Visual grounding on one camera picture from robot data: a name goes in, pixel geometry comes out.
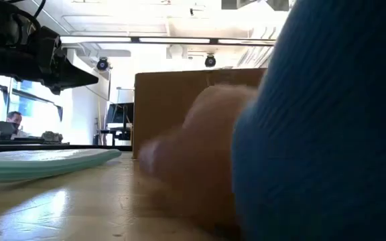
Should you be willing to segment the person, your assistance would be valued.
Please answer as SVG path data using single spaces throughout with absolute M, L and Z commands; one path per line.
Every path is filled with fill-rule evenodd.
M 21 125 L 22 118 L 23 116 L 20 112 L 11 111 L 7 113 L 6 121 L 12 123 L 16 128 L 15 133 L 11 136 L 12 139 L 29 137 L 29 135 L 23 131 L 23 126 Z

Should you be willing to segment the long black light rail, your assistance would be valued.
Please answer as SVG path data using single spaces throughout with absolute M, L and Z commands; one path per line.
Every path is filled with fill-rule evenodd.
M 183 44 L 204 46 L 263 46 L 272 47 L 275 39 L 243 39 L 219 37 L 62 35 L 63 44 Z

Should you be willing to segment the brown cardboard box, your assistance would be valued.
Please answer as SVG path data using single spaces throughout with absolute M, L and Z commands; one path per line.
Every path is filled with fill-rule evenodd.
M 134 158 L 147 140 L 182 124 L 192 103 L 204 89 L 219 84 L 257 87 L 265 72 L 265 68 L 249 68 L 136 74 Z

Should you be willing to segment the person's hand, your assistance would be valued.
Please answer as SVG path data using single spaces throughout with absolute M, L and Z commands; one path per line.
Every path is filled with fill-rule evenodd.
M 203 90 L 184 122 L 144 143 L 143 172 L 160 185 L 156 199 L 169 213 L 207 230 L 238 228 L 231 183 L 231 141 L 241 111 L 257 96 L 248 86 Z

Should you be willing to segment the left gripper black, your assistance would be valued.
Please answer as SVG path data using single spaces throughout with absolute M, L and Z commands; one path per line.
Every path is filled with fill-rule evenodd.
M 60 36 L 48 27 L 35 31 L 27 44 L 0 46 L 0 75 L 39 82 L 59 95 L 62 88 L 96 84 L 99 78 L 56 54 Z

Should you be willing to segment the black desk with equipment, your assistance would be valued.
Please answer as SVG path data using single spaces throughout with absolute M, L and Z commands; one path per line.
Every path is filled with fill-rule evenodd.
M 105 129 L 98 130 L 103 145 L 132 146 L 133 125 L 131 123 L 109 123 Z

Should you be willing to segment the dark laptop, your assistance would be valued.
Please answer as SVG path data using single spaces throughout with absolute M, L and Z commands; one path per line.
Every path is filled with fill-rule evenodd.
M 0 139 L 10 139 L 16 130 L 14 123 L 0 121 Z

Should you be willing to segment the small green plant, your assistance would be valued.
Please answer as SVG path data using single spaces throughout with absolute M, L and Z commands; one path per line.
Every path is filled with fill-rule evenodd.
M 42 138 L 45 140 L 45 142 L 61 143 L 64 137 L 60 133 L 46 131 L 42 133 Z

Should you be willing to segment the clear teal-edged zip pouch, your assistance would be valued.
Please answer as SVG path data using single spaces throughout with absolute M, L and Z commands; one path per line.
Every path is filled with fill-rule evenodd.
M 102 165 L 122 154 L 117 149 L 0 152 L 0 182 L 39 179 Z

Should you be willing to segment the person's forearm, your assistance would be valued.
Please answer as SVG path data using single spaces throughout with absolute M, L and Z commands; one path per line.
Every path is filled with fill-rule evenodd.
M 246 241 L 386 241 L 386 0 L 296 0 L 231 153 Z

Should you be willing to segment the black monitor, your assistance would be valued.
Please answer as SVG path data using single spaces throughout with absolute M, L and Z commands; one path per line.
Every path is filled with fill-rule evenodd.
M 110 104 L 107 112 L 107 123 L 132 123 L 134 117 L 134 103 Z

